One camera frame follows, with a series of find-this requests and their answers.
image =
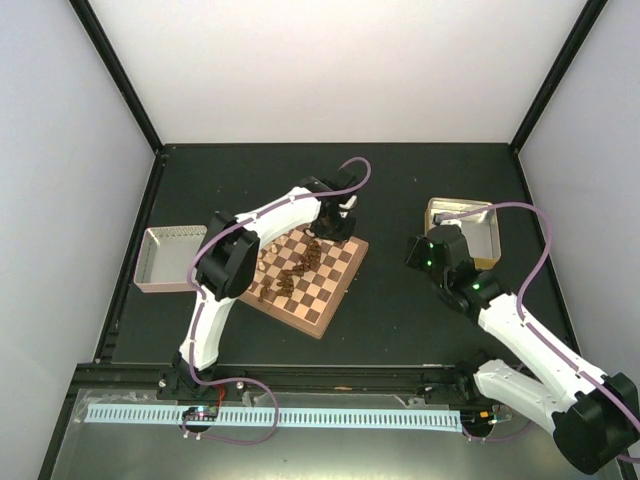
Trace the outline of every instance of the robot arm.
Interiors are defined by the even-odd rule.
[[[258,252],[265,245],[304,224],[310,224],[310,230],[319,238],[344,241],[351,237],[355,219],[349,214],[356,204],[355,194],[294,199],[343,190],[353,186],[355,179],[354,174],[341,169],[331,180],[320,181],[313,177],[303,180],[302,186],[255,211],[235,217],[216,212],[201,248],[229,226],[249,218],[254,218],[254,221],[218,242],[198,263],[195,279],[206,295],[204,298],[199,295],[196,301],[189,333],[179,349],[182,359],[189,360],[193,342],[193,366],[196,369],[204,370],[217,361],[218,345],[229,311],[251,285]],[[283,200],[290,202],[273,210],[269,208]],[[195,340],[192,340],[194,324]]]
[[[289,198],[291,196],[301,195],[304,193],[311,192],[306,188],[295,187],[287,195],[275,200],[271,204],[275,204],[283,198]],[[244,268],[251,273],[251,277],[249,278],[248,285],[246,279],[243,280],[242,285],[246,285],[244,290],[251,285],[251,280],[253,280],[253,272],[255,272],[258,251],[292,228],[305,223],[312,223],[318,218],[320,206],[321,202],[319,200],[315,198],[305,198],[303,200],[291,202],[277,210],[273,210],[262,215],[255,222],[246,226],[246,231],[252,232],[254,235],[251,237],[245,235],[245,237],[249,237],[247,243],[241,244],[240,247],[244,247],[243,250],[246,252],[247,256],[250,256]],[[235,220],[241,221],[254,215],[255,212],[243,213],[236,215]],[[207,231],[207,237],[209,238],[212,236],[209,235],[210,231],[211,227]],[[216,299],[215,295],[207,287],[208,282],[202,281],[202,276],[200,276],[200,281],[201,287],[205,290],[207,296],[204,299],[198,296],[193,316],[191,318],[189,331],[191,331],[198,310],[202,309],[195,334],[197,341],[194,346],[194,366],[198,370],[203,370],[211,366],[218,359],[218,345],[220,343],[220,337],[222,336],[222,331],[224,330],[229,311],[235,303],[237,296],[234,296],[234,298],[225,297]],[[189,346],[190,341],[187,338],[180,346],[180,354],[182,355],[182,358],[189,357]]]
[[[521,319],[516,296],[493,273],[475,269],[458,226],[440,225],[426,237],[412,239],[406,263],[427,271],[436,293],[450,308],[505,344],[536,377],[492,359],[473,372],[477,391],[513,407],[553,435],[558,449],[580,471],[595,473],[640,438],[622,412],[578,372],[596,379],[638,415],[633,382],[621,373],[607,376],[524,308]]]

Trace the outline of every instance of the small metal box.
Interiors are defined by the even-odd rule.
[[[458,200],[453,198],[432,198],[427,205],[425,215],[425,233],[433,228],[433,217],[440,213],[464,213],[491,205],[476,200]],[[459,226],[467,238],[469,253],[476,268],[490,270],[500,260],[500,234],[498,216],[495,210],[477,213],[460,218]]]
[[[133,283],[145,293],[190,291],[187,268],[206,233],[204,225],[147,228]]]

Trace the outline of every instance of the metal tray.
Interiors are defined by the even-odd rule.
[[[427,205],[425,231],[435,225],[433,217],[439,213],[463,213],[491,205],[490,202],[477,200],[458,200],[453,198],[432,198]],[[495,210],[477,213],[460,218],[460,228],[467,238],[469,253],[473,257],[476,268],[490,270],[500,260],[500,233],[498,216]]]
[[[190,291],[187,268],[206,233],[204,225],[147,228],[133,283],[145,293]]]

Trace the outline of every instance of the black work surface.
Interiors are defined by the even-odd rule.
[[[407,238],[424,231],[430,198],[526,200],[507,145],[216,145],[169,147],[168,153],[150,227],[208,225],[215,210],[255,209],[305,177],[330,176],[353,156],[366,157],[373,169],[356,209],[355,235],[369,242],[369,251],[323,338],[236,302],[222,335],[220,364],[451,365],[480,348],[516,363],[506,347],[448,310],[426,274],[403,265]],[[501,210],[498,219],[502,260],[495,272],[517,290],[541,252],[535,219],[513,209]],[[194,293],[144,294],[131,285],[113,362],[170,363],[194,304]],[[534,281],[525,304],[567,338],[549,269]]]

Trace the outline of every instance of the black frame edge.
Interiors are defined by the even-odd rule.
[[[103,360],[111,360],[111,352],[109,349],[112,349],[115,344],[111,345],[108,340],[110,336],[117,336],[119,328],[118,319],[120,318],[120,314],[122,313],[124,300],[129,290],[129,285],[133,277],[133,271],[135,269],[136,261],[138,260],[138,251],[140,250],[142,236],[144,235],[144,231],[147,228],[147,223],[151,215],[153,204],[156,200],[156,194],[158,192],[158,188],[160,187],[160,180],[162,179],[164,167],[167,163],[168,158],[169,156],[164,153],[157,154],[153,163],[153,167],[151,168],[149,180],[147,181],[147,186],[145,187],[142,201],[140,202],[138,215],[136,216],[133,231],[131,232],[131,237],[129,238],[129,243],[124,254],[124,259],[122,261],[120,273],[118,274],[118,279],[113,291],[113,296],[111,297],[111,302],[109,303],[107,316],[104,325],[102,326],[102,331],[100,332],[100,338],[98,340],[98,344],[94,354],[96,363],[99,363]]]
[[[60,409],[60,415],[51,434],[38,480],[52,477],[62,448],[71,415],[81,389],[127,389],[154,390],[158,386],[161,370],[154,366],[121,367],[113,365],[79,364],[71,380],[69,390]]]
[[[107,70],[109,70],[109,73],[111,74],[113,81],[116,83],[118,90],[120,90],[120,93],[124,97],[125,102],[127,102],[129,110],[131,110],[133,117],[136,122],[138,122],[140,130],[142,130],[147,142],[149,142],[151,150],[153,150],[154,153],[160,152],[163,147],[162,141],[156,133],[156,130],[151,123],[151,119],[142,106],[142,102],[134,90],[115,50],[111,46],[111,42],[109,42],[107,34],[102,28],[102,25],[100,25],[98,17],[93,11],[93,8],[91,8],[89,0],[69,0],[69,3],[75,10],[80,22],[82,22],[84,29],[89,35],[94,47],[100,54]]]
[[[621,462],[620,460],[616,460],[618,463],[618,467],[620,468],[620,474],[624,480],[638,480],[638,475],[636,474],[636,469],[633,468],[633,464],[628,462]]]
[[[560,85],[562,78],[565,73],[567,73],[573,59],[589,35],[591,27],[595,24],[606,4],[607,0],[587,0],[587,3],[576,20],[576,23],[573,25],[569,36],[565,40],[564,45],[562,45],[560,53],[558,53],[558,56],[553,62],[544,82],[542,82],[542,86],[540,87],[540,90],[538,90],[538,93],[529,107],[524,120],[522,120],[518,131],[511,141],[510,147],[516,153],[519,153],[520,150],[522,150],[522,147],[529,138],[529,135],[533,132],[533,129],[538,123],[538,120],[540,120],[547,104],[558,88],[558,85]]]
[[[522,168],[522,162],[520,161],[520,157],[518,156],[518,153],[515,151],[512,151],[511,158],[513,159],[513,163],[516,167],[518,176],[520,177],[520,182],[522,183],[522,188],[524,189],[525,200],[527,201],[527,203],[534,205],[533,198],[531,197],[531,191],[529,190],[529,185],[527,184],[527,179],[525,177],[524,170]],[[538,217],[535,213],[532,212],[531,215],[533,215],[534,217],[534,224],[536,226],[538,241],[540,242],[540,249],[543,249],[546,243],[546,240],[544,238],[544,234],[542,233],[542,227],[540,226],[540,221],[538,220]],[[553,293],[556,297],[556,301],[558,302],[558,305],[560,305],[560,309],[562,311],[562,318],[564,320],[565,330],[567,331],[567,334],[568,334],[567,340],[569,342],[569,346],[573,349],[573,351],[580,354],[578,340],[573,330],[573,326],[571,325],[569,310],[567,310],[567,305],[564,303],[562,290],[560,289],[560,284],[558,283],[558,276],[556,275],[556,270],[553,266],[553,262],[551,261],[551,258],[547,259],[546,263],[549,266],[549,269],[551,270],[551,285],[553,286]]]

